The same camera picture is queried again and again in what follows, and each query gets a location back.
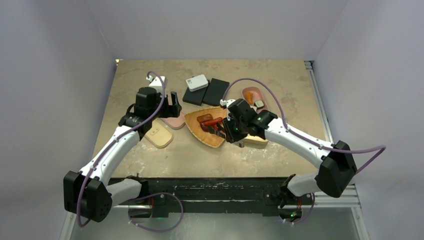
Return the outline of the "fried chicken piece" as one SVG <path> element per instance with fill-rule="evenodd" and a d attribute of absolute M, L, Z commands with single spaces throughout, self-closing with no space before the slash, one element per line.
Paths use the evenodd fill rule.
<path fill-rule="evenodd" d="M 244 98 L 245 98 L 245 100 L 247 101 L 247 103 L 249 105 L 253 105 L 254 104 L 254 101 L 253 101 L 254 94 L 251 91 L 247 91 L 245 93 L 245 95 L 244 95 Z"/>

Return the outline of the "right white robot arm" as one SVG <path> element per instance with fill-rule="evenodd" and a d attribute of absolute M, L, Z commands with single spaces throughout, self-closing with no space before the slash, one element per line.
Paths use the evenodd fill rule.
<path fill-rule="evenodd" d="M 281 117 L 268 110 L 256 112 L 241 98 L 221 100 L 220 107 L 227 112 L 222 121 L 227 142 L 240 142 L 248 135 L 260 137 L 286 147 L 317 168 L 316 172 L 287 178 L 280 196 L 288 204 L 315 192 L 339 198 L 357 173 L 349 146 L 343 141 L 332 144 L 302 131 L 291 132 L 290 125 L 284 125 Z"/>

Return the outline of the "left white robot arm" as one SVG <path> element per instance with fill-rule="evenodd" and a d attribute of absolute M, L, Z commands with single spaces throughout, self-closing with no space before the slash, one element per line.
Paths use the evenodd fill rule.
<path fill-rule="evenodd" d="M 109 184 L 116 168 L 152 128 L 157 118 L 177 118 L 182 106 L 178 94 L 158 92 L 141 87 L 125 115 L 121 117 L 112 137 L 100 152 L 79 171 L 69 171 L 63 178 L 64 209 L 89 221 L 101 222 L 112 207 L 132 200 L 146 203 L 149 191 L 140 177 L 130 176 Z"/>

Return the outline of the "woven bamboo basket tray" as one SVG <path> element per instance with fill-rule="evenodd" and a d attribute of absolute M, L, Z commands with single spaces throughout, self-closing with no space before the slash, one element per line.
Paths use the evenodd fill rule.
<path fill-rule="evenodd" d="M 203 144 L 211 147 L 218 148 L 224 142 L 225 138 L 203 131 L 200 123 L 197 121 L 199 116 L 211 114 L 214 118 L 227 116 L 227 111 L 219 106 L 200 108 L 184 115 L 185 123 L 190 132 Z"/>

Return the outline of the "black metal tongs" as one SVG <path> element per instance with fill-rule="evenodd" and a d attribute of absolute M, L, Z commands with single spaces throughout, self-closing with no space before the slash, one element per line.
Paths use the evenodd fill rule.
<path fill-rule="evenodd" d="M 227 143 L 244 148 L 244 138 L 247 136 L 245 133 L 241 133 L 235 126 L 231 124 L 220 124 L 207 126 L 207 130 L 210 134 L 216 135 L 224 139 Z"/>

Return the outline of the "black rice roll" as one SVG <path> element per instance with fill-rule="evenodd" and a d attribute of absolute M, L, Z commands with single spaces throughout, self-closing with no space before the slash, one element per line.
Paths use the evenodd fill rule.
<path fill-rule="evenodd" d="M 265 104 L 264 104 L 264 102 L 262 100 L 257 100 L 257 101 L 254 102 L 254 106 L 258 110 L 260 110 L 260 109 L 263 109 L 265 107 Z"/>

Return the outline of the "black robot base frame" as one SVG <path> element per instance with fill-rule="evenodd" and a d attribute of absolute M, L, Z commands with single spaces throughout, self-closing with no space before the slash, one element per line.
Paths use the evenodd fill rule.
<path fill-rule="evenodd" d="M 170 213 L 261 214 L 264 217 L 298 219 L 312 195 L 282 197 L 286 177 L 146 177 L 142 179 L 141 196 L 122 204 L 132 209 L 145 206 L 153 218 L 166 218 Z"/>

